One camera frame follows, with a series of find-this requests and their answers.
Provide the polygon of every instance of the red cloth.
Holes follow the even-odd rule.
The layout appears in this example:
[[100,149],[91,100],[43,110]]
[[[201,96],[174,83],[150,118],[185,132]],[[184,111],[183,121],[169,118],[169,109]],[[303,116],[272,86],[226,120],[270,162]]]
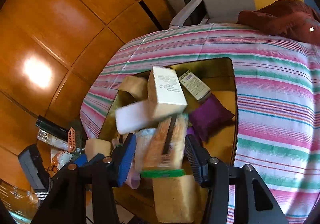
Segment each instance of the red cloth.
[[320,15],[300,0],[279,0],[258,11],[242,11],[238,23],[269,35],[320,45]]

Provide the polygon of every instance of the gold tray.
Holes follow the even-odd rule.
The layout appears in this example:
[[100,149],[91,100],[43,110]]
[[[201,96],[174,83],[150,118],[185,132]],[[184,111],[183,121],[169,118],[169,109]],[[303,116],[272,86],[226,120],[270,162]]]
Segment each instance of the gold tray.
[[[211,156],[217,157],[225,163],[233,165],[238,136],[238,102],[231,59],[216,58],[191,61],[167,66],[167,68],[175,69],[178,77],[190,70],[211,89],[212,93],[226,109],[235,114],[232,122],[223,126],[218,132],[212,134],[212,136],[209,137],[208,142],[203,144]],[[146,71],[136,74],[135,76],[148,79],[149,74],[150,71]],[[182,90],[188,102],[185,112],[190,113],[199,107],[199,103],[184,87],[182,87]],[[119,107],[134,102],[136,102],[136,100],[129,93],[118,91],[111,104],[98,138],[108,141],[116,138],[115,111]],[[183,168],[187,174],[192,174],[188,162],[183,163]],[[206,189],[200,189],[200,187],[198,189],[200,195],[200,209],[195,223],[200,223],[201,221],[207,195]],[[143,218],[151,224],[158,223],[154,209],[153,192],[151,189],[145,189],[143,188],[143,185],[140,185],[137,190],[132,190],[127,185],[124,185],[121,188],[114,188],[114,197],[119,204],[134,215]]]

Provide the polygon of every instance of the bed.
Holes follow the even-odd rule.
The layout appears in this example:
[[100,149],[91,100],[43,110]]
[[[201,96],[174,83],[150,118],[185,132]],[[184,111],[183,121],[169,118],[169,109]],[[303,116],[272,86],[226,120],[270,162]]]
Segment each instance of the bed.
[[[303,223],[320,195],[320,47],[239,24],[170,29],[125,44],[90,88],[80,117],[96,138],[127,75],[186,61],[230,57],[238,96],[234,165],[252,164],[289,223]],[[231,189],[228,222],[234,214]]]

